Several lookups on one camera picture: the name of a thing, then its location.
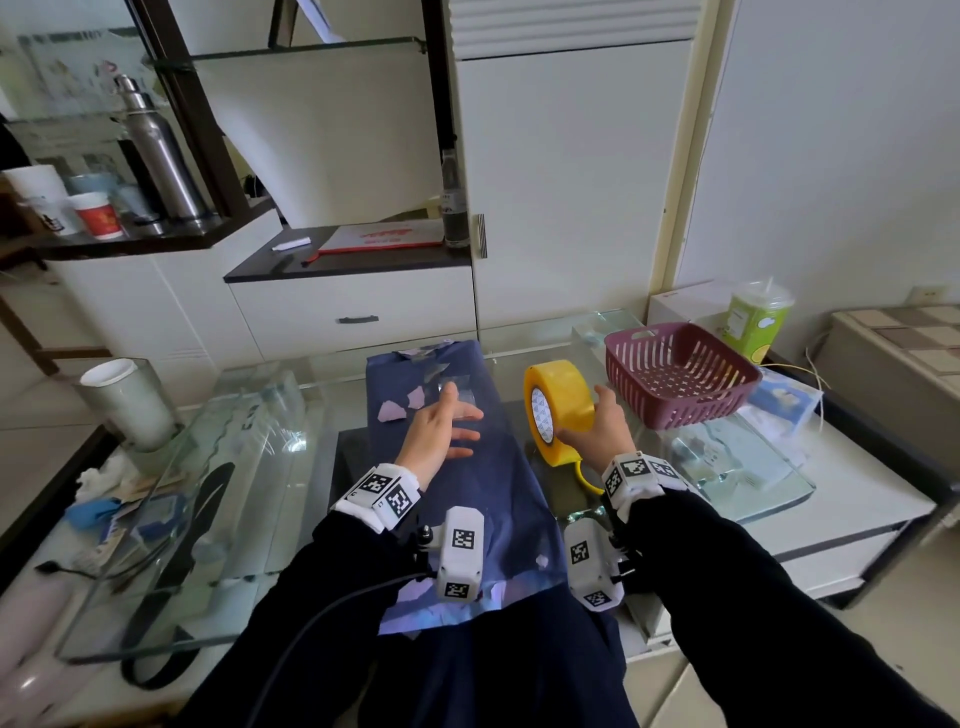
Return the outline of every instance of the glass tabletop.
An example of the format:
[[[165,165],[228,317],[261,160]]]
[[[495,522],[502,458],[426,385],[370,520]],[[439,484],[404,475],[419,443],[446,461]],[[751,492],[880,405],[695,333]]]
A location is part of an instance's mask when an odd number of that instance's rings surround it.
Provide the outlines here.
[[[561,522],[602,514],[572,466],[542,460],[526,420],[527,367],[568,359],[607,383],[604,337],[641,324],[624,310],[451,333],[225,372],[58,647],[75,664],[195,649],[236,639],[278,573],[352,485],[367,427],[370,356],[444,339],[479,339],[510,428]],[[654,432],[628,423],[638,449],[666,457],[724,516],[753,521],[796,505],[814,486],[742,419]],[[584,468],[587,480],[599,476]],[[169,533],[134,538],[138,519],[182,509]]]

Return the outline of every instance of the maroon plastic basket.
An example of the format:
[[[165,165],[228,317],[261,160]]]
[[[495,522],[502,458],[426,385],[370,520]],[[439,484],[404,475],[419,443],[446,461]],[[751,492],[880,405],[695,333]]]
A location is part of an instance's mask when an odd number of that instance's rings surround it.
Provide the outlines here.
[[[607,376],[651,429],[733,414],[760,382],[743,356],[695,324],[656,324],[612,333]]]

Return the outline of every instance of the cup lid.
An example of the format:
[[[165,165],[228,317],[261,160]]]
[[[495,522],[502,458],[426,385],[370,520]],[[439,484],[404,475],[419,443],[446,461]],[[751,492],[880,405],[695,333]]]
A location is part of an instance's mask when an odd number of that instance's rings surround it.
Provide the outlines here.
[[[733,294],[747,305],[770,310],[789,308],[796,302],[793,294],[774,283],[772,278],[743,283],[736,287]]]
[[[80,377],[80,383],[84,387],[106,387],[130,376],[136,370],[136,362],[132,359],[113,359],[88,369]]]

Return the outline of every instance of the wall outlet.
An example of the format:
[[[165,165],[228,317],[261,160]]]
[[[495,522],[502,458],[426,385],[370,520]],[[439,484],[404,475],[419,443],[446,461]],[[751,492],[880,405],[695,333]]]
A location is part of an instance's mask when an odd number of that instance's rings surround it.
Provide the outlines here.
[[[907,305],[936,305],[943,303],[950,287],[944,283],[936,285],[915,285],[906,297]]]

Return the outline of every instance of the white tracking device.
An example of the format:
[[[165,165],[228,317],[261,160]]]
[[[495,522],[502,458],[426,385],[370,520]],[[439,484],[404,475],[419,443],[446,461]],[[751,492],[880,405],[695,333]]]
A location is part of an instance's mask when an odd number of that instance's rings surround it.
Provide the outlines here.
[[[566,581],[574,598],[591,612],[606,612],[623,601],[621,561],[627,555],[613,547],[610,534],[590,518],[564,530]]]
[[[437,596],[459,602],[475,601],[483,580],[483,514],[476,508],[455,505],[442,525],[422,526],[418,546],[440,550]]]

